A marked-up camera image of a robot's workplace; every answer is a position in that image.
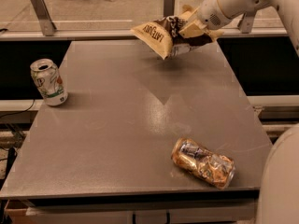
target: beige floor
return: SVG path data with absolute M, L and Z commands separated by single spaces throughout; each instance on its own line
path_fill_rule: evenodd
M 184 4 L 197 7 L 202 0 L 176 0 L 179 14 Z M 164 0 L 45 0 L 59 30 L 130 29 L 163 16 Z M 30 0 L 0 0 L 0 28 L 40 31 Z M 228 27 L 236 27 L 238 19 Z M 259 11 L 255 27 L 282 27 L 273 8 Z

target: can lid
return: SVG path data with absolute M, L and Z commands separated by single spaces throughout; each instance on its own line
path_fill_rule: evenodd
M 40 59 L 30 65 L 31 70 L 39 72 L 48 70 L 53 66 L 53 61 L 50 59 Z

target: white aluminum can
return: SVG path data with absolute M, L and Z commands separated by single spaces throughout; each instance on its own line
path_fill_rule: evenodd
M 45 103 L 50 106 L 62 104 L 67 99 L 63 80 L 57 65 L 50 59 L 40 59 L 30 65 L 31 77 Z

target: gray table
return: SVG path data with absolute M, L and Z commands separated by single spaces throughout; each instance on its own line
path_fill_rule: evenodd
M 69 98 L 42 105 L 1 198 L 259 189 L 270 140 L 217 43 L 163 61 L 139 40 L 75 41 L 60 72 Z M 177 168 L 182 136 L 235 159 L 228 189 Z

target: brown foil bag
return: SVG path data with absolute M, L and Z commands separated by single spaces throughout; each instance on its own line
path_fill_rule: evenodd
M 227 188 L 235 173 L 233 159 L 211 152 L 189 138 L 177 140 L 171 159 L 178 167 L 218 189 Z
M 163 59 L 190 52 L 222 35 L 222 31 L 210 31 L 196 19 L 197 9 L 183 6 L 181 15 L 143 23 L 131 32 Z

